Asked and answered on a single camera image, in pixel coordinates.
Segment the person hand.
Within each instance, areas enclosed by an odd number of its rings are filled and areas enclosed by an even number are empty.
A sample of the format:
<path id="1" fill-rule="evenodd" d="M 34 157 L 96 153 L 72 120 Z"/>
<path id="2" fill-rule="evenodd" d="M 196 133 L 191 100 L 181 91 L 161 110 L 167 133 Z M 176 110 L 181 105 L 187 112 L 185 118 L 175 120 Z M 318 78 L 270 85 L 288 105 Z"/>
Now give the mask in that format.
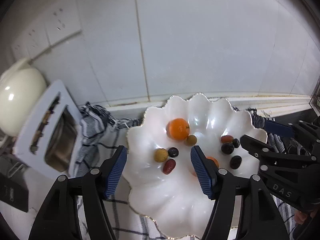
<path id="1" fill-rule="evenodd" d="M 317 210 L 314 210 L 312 211 L 312 213 L 308 215 L 306 213 L 303 213 L 297 210 L 294 215 L 294 220 L 297 224 L 302 225 L 308 217 L 311 217 L 311 218 L 315 217 L 316 213 L 317 213 Z"/>

